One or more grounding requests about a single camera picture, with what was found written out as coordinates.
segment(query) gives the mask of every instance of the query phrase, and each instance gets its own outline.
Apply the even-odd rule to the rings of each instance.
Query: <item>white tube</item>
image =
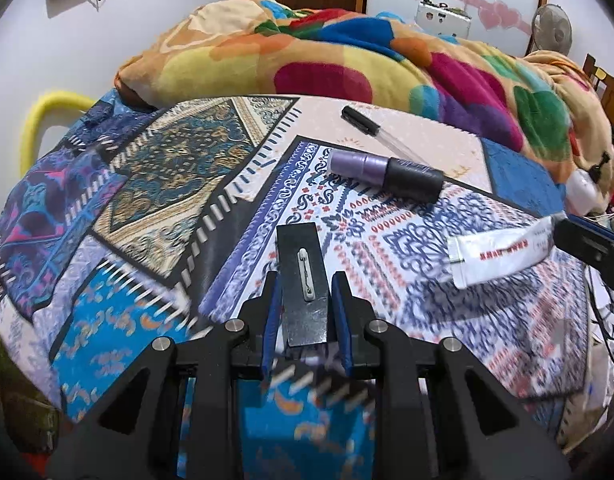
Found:
[[[524,228],[499,229],[447,240],[456,288],[509,276],[543,261],[553,247],[553,227],[566,218],[557,213]]]

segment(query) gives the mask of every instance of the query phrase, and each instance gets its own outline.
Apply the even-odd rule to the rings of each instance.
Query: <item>black marker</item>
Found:
[[[382,126],[374,123],[369,117],[362,115],[362,113],[351,106],[345,106],[340,116],[365,135],[372,136],[374,139],[378,140],[378,142],[385,146],[390,152],[399,156],[402,160],[413,160],[418,164],[423,164],[425,166],[429,165],[428,162],[418,155],[418,153],[405,146]]]
[[[442,171],[422,164],[346,150],[331,150],[327,170],[421,203],[436,203],[445,181]]]

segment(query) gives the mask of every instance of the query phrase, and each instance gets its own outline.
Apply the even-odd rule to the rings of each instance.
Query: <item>white wall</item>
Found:
[[[549,0],[561,6],[573,28],[569,57],[582,65],[587,54],[614,76],[614,23],[599,0]]]
[[[19,180],[26,114],[52,90],[98,98],[116,69],[195,7],[217,0],[13,0],[0,19],[0,211]],[[74,117],[56,118],[69,124]],[[53,128],[44,151],[65,128]]]

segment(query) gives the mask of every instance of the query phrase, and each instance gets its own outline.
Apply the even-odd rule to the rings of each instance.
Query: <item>patterned bedsheet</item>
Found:
[[[556,251],[457,291],[443,244],[446,232],[532,220],[510,201],[538,215],[561,210],[548,173],[475,136],[370,107],[456,180],[425,208],[325,176],[331,142],[389,155],[340,120],[344,104],[249,96],[142,114],[104,97],[0,218],[0,335],[12,360],[79,420],[154,337],[202,337],[257,295],[279,222],[314,221],[329,275],[345,270],[356,295],[412,336],[462,339],[518,396],[552,399],[533,409],[557,430],[562,398],[584,381],[580,264]],[[460,148],[434,150],[444,145]],[[309,413],[287,424],[317,423]]]

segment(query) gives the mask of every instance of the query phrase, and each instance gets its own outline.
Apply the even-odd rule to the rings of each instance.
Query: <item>screw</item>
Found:
[[[160,336],[152,341],[152,348],[156,351],[162,352],[166,350],[171,345],[171,341],[168,337]]]
[[[227,329],[227,332],[240,332],[243,328],[245,328],[245,322],[237,317],[234,319],[228,319],[225,322],[225,328]]]
[[[388,328],[389,326],[382,319],[374,319],[373,321],[369,322],[369,330],[377,334],[387,332]]]
[[[462,348],[462,343],[455,337],[448,337],[443,341],[443,346],[450,352],[457,352]]]

